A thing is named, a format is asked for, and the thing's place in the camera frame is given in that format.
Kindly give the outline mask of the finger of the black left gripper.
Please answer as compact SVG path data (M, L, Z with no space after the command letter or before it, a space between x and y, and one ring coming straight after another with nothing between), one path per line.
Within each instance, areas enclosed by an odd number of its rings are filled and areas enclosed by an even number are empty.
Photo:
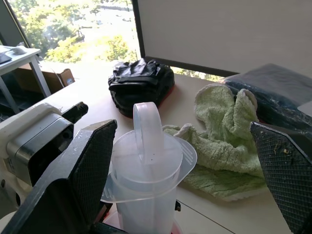
M62 114L62 117L71 123L77 123L85 114L88 113L88 105L79 102L78 104L72 106L66 112Z

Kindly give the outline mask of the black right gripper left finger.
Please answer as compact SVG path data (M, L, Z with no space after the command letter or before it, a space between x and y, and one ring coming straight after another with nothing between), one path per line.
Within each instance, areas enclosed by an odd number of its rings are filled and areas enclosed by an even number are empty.
M1 234L100 234L96 223L108 176L115 120L81 129L42 174Z

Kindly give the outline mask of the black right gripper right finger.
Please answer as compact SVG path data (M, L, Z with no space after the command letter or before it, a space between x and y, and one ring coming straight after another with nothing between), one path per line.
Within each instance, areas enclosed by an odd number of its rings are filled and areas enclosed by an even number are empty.
M312 234L312 140L259 122L250 124L258 159L292 234Z

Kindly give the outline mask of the clear plastic pitcher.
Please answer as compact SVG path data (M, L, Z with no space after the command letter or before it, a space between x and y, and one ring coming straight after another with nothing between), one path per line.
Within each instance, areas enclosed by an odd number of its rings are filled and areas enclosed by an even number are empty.
M153 102L135 104L133 122L113 145L101 199L116 204L120 227L129 234L171 234L176 188L195 167L197 153L163 132Z

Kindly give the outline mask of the brown cardboard box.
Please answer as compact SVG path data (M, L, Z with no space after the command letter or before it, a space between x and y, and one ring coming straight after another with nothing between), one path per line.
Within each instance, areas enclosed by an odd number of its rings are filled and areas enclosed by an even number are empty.
M58 92L75 82L73 74L69 68L51 69L49 67L41 67L42 74L52 94ZM26 64L15 70L16 80L20 87L25 91L41 93L35 75L29 64Z

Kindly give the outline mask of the grey flat object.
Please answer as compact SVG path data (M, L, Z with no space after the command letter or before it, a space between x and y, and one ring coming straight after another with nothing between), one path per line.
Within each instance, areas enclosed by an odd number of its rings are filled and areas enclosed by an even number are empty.
M297 107L302 113L312 117L312 100Z

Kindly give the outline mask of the black bag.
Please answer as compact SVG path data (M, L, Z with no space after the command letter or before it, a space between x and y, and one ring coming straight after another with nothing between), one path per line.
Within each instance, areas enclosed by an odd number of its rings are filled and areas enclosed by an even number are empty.
M170 66L143 58L132 63L117 63L108 79L116 108L129 118L133 117L133 106L137 103L153 102L159 107L174 85L174 72Z

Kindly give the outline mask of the dark blue plastic-wrapped package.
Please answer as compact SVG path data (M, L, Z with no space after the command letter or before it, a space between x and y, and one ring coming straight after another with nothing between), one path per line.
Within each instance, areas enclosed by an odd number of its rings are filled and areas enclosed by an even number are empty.
M312 116L298 107L312 101L312 78L287 68L266 64L224 79L234 94L253 93L257 116L264 123L298 131L312 139Z

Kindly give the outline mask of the light green towel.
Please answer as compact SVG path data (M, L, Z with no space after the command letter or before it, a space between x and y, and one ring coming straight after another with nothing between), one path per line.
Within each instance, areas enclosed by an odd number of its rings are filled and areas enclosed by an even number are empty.
M164 125L164 132L189 142L197 152L194 169L184 178L188 187L224 201L267 190L250 123L257 122L257 100L241 89L236 95L223 84L198 91L194 113L205 129L192 124Z

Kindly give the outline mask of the white side table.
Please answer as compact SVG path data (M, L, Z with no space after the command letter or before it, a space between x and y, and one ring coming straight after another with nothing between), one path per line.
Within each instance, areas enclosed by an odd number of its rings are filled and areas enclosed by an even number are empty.
M46 98L51 95L50 89L47 85L47 82L43 76L43 73L39 67L39 63L37 61L37 54L39 54L41 50L35 48L26 48L25 51L26 53L23 55L14 55L13 51L6 51L7 55L11 58L11 60L6 63L0 64L0 90L2 91L5 99L10 105L10 108L14 111L15 114L19 113L20 109L16 105L1 75L9 73L29 63L44 97Z

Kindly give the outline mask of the white board with black frame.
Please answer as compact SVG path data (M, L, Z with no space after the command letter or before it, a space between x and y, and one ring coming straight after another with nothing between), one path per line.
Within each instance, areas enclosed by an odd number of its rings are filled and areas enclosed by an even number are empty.
M132 0L140 53L219 76L273 63L312 77L312 0Z

